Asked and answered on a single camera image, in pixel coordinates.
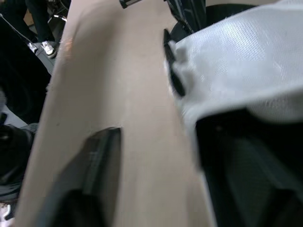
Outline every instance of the white fabric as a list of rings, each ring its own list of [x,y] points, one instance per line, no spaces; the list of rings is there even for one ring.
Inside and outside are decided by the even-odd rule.
[[[270,122],[303,119],[303,0],[259,6],[170,46],[187,124],[247,107]]]

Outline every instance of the shoe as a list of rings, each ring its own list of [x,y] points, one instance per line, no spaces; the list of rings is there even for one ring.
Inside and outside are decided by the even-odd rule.
[[[33,53],[36,53],[38,48],[32,44],[32,43],[28,43],[27,46],[30,48],[30,50],[33,52]]]
[[[41,46],[49,58],[54,58],[56,56],[57,51],[49,44],[48,41],[42,42]]]
[[[0,203],[0,222],[5,221],[6,216],[10,213],[10,205]]]

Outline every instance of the black plastic piece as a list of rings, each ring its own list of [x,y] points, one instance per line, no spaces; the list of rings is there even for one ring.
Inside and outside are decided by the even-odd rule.
[[[176,60],[173,52],[169,46],[169,41],[171,40],[170,34],[168,32],[168,30],[164,30],[164,50],[165,50],[165,56],[166,56],[166,60],[168,62],[168,67],[169,67],[169,75],[170,75],[170,82],[172,84],[173,89],[177,92],[177,94],[180,97],[185,96],[185,89],[180,81],[180,79],[178,78],[178,76],[175,74],[175,72],[172,70],[172,64],[173,62]]]
[[[186,32],[194,33],[206,27],[205,0],[168,0],[167,3]]]
[[[98,198],[72,190],[63,198],[52,226],[105,227],[106,224]]]
[[[219,227],[303,225],[302,128],[261,122],[245,109],[197,122]]]
[[[45,214],[48,212],[53,213],[51,217],[53,227],[113,225],[120,160],[112,161],[120,159],[117,154],[121,152],[121,136],[120,128],[108,128],[86,140],[81,152],[66,166],[54,183],[43,205],[41,216],[38,217],[37,226],[45,226],[45,219],[48,216]],[[117,168],[116,174],[113,174],[112,168]],[[71,188],[67,189],[66,186],[73,180],[81,185],[69,186]],[[109,194],[102,194],[104,185],[109,186]],[[63,199],[57,197],[58,191],[66,192]],[[53,205],[54,199],[60,199],[56,206]]]
[[[139,1],[141,1],[141,0],[119,0],[122,8],[124,8],[124,9],[127,8],[130,5],[133,5],[137,2],[139,2]]]
[[[0,125],[4,124],[8,115],[6,113],[2,113],[0,117]]]

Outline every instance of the black pants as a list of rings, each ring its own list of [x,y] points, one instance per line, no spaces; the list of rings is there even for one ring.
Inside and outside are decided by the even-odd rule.
[[[54,41],[53,33],[47,23],[48,13],[46,0],[6,0],[0,6],[0,13],[11,23],[22,35],[31,42],[36,43],[37,38],[24,22],[23,18],[27,9],[32,14],[34,24],[38,33],[38,41]]]
[[[7,107],[28,124],[39,122],[51,76],[2,18],[0,31],[0,87]]]

